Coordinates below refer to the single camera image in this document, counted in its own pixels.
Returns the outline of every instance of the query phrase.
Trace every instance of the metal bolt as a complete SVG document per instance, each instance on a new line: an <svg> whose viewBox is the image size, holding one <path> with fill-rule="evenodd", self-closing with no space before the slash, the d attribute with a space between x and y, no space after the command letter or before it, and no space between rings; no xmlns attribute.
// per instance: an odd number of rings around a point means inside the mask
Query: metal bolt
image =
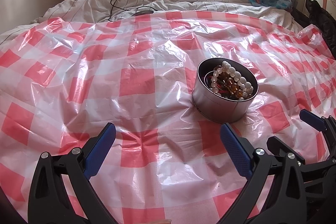
<svg viewBox="0 0 336 224"><path fill-rule="evenodd" d="M41 158L42 159L45 159L45 158L47 158L49 156L49 153L48 152L43 152L42 154L41 154Z"/></svg>
<svg viewBox="0 0 336 224"><path fill-rule="evenodd" d="M288 158L290 158L291 160L295 159L295 155L293 153L288 153Z"/></svg>
<svg viewBox="0 0 336 224"><path fill-rule="evenodd" d="M257 149L255 150L255 152L256 152L258 155L260 155L260 156L262 156L263 154L265 154L265 150L263 150L263 149L261 149L261 148L257 148Z"/></svg>
<svg viewBox="0 0 336 224"><path fill-rule="evenodd" d="M79 147L76 147L76 148L74 148L72 151L71 151L71 153L73 153L74 155L77 155L77 154L79 154L81 152L81 149L79 148Z"/></svg>

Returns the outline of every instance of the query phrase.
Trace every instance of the jewelry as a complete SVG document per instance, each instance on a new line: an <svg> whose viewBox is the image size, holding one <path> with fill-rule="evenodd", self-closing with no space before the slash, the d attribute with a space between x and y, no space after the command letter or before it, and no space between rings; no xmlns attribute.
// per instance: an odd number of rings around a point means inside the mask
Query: jewelry
<svg viewBox="0 0 336 224"><path fill-rule="evenodd" d="M223 61L222 66L217 66L214 68L213 76L211 77L211 88L210 90L222 96L224 91L221 89L218 84L218 79L221 80L221 84L231 93L235 99L239 101L247 100L251 98L253 93L253 87L250 82L246 81L245 77L242 77L240 72L236 71L230 63Z"/></svg>

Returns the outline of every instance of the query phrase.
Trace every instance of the metal tin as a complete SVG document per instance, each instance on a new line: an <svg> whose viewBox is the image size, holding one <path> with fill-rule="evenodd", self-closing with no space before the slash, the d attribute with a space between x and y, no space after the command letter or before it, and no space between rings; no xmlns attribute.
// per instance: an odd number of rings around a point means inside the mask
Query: metal tin
<svg viewBox="0 0 336 224"><path fill-rule="evenodd" d="M251 83L254 90L252 97L244 101L234 101L225 99L214 94L204 83L205 75L212 71L214 67L221 65L223 61L229 62L237 71ZM236 122L241 119L256 97L259 90L257 79L253 73L242 64L226 58L210 58L201 62L197 68L197 76L193 89L193 102L199 112L209 120L218 123Z"/></svg>

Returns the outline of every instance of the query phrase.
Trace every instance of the red and white checkered tablecloth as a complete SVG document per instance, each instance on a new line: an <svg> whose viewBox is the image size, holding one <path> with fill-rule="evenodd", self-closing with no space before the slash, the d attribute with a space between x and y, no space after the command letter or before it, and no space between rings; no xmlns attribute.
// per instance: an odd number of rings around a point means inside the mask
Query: red and white checkered tablecloth
<svg viewBox="0 0 336 224"><path fill-rule="evenodd" d="M327 157L322 135L298 118L303 108L336 114L336 63L314 26L294 34L244 15L196 11L97 24L55 18L0 46L0 185L11 203L27 219L40 154L68 153L113 122L117 138L90 182L119 223L216 223L246 182L220 142L220 125L191 100L197 66L218 56L244 64L260 85L233 124L239 134L262 148L276 135L308 163Z"/></svg>

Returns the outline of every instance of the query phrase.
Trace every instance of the blue gripper pad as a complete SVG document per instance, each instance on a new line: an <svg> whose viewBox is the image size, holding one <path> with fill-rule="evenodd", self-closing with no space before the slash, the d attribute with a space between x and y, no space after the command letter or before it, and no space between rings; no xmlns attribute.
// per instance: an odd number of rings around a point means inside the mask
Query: blue gripper pad
<svg viewBox="0 0 336 224"><path fill-rule="evenodd" d="M248 180L252 176L251 158L238 141L236 135L226 124L223 124L220 128L220 139L239 175Z"/></svg>
<svg viewBox="0 0 336 224"><path fill-rule="evenodd" d="M317 131L322 132L326 130L324 120L306 109L300 111L300 119L315 128Z"/></svg>
<svg viewBox="0 0 336 224"><path fill-rule="evenodd" d="M116 127L111 123L105 128L85 160L84 175L87 180L97 175L107 153L116 139Z"/></svg>

